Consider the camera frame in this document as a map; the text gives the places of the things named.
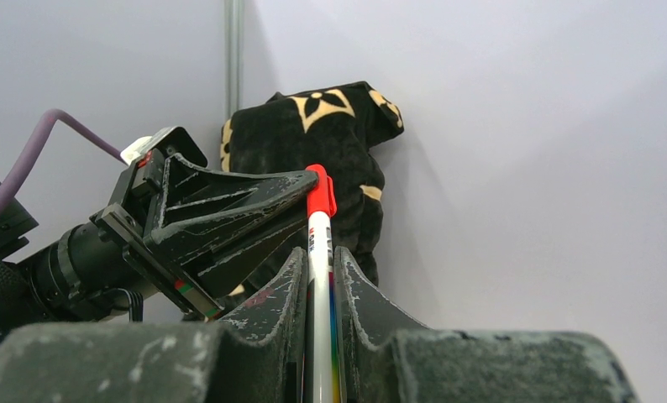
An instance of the white backdrop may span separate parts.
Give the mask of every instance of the white backdrop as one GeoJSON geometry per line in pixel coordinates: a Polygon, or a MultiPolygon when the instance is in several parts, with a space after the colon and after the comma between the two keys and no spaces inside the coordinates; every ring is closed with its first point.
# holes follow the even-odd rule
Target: white backdrop
{"type": "Polygon", "coordinates": [[[433,327],[591,332],[667,402],[667,1],[246,13],[247,105],[363,79],[402,110],[384,292],[433,327]]]}
{"type": "MultiPolygon", "coordinates": [[[[381,288],[433,327],[574,329],[667,402],[667,0],[248,1],[244,103],[368,80],[407,131],[386,173],[381,288]]],[[[0,178],[62,107],[123,147],[172,124],[217,153],[223,5],[0,1],[0,178]]],[[[19,200],[28,251],[121,166],[57,124],[19,200]]],[[[162,299],[148,320],[174,319],[162,299]]]]}
{"type": "MultiPolygon", "coordinates": [[[[52,107],[120,149],[181,125],[216,157],[224,122],[222,24],[223,6],[211,0],[0,0],[0,179],[52,107]]],[[[16,258],[103,208],[121,170],[57,123],[18,194],[39,227],[16,258]]],[[[180,318],[160,295],[146,302],[144,315],[180,318]]]]}

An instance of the metal pole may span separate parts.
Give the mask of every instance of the metal pole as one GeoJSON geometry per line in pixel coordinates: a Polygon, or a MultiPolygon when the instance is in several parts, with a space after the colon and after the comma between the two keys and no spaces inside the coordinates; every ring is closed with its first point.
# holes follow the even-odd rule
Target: metal pole
{"type": "Polygon", "coordinates": [[[225,0],[225,119],[239,110],[244,0],[225,0]]]}

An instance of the red pen cap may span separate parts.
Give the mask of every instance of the red pen cap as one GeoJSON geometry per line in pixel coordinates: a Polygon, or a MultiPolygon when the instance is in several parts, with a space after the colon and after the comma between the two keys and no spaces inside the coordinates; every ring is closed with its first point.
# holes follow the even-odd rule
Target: red pen cap
{"type": "Polygon", "coordinates": [[[334,181],[326,175],[326,170],[319,164],[309,165],[307,170],[318,174],[318,183],[307,195],[307,215],[325,212],[329,217],[336,214],[336,198],[334,197],[334,181]]]}

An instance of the black cable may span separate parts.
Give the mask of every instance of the black cable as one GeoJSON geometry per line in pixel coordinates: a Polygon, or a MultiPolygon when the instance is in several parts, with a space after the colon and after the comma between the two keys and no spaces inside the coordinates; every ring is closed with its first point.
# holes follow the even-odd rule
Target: black cable
{"type": "Polygon", "coordinates": [[[141,293],[124,288],[112,288],[108,291],[123,292],[129,302],[129,320],[131,322],[143,321],[143,295],[141,293]]]}

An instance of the black towel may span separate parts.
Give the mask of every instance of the black towel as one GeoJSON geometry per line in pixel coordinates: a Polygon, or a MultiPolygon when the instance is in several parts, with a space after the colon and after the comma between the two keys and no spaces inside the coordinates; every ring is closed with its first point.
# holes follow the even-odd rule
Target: black towel
{"type": "MultiPolygon", "coordinates": [[[[373,248],[381,234],[385,178],[368,150],[402,132],[398,108],[365,81],[291,96],[277,92],[224,124],[222,169],[269,174],[323,165],[339,207],[331,220],[333,244],[348,248],[378,284],[373,248]]],[[[247,279],[246,294],[271,280],[292,248],[306,244],[305,231],[290,237],[247,279]]]]}

